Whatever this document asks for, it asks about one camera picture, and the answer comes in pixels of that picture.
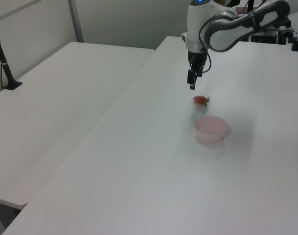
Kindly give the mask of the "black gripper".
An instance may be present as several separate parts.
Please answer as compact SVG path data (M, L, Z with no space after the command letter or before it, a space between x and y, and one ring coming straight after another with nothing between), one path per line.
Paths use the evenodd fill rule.
M201 51L200 53L188 51L190 69L187 73L187 83L191 90L195 90L197 77L202 77L203 72L205 71L204 67L206 65L207 57L208 55L205 51Z

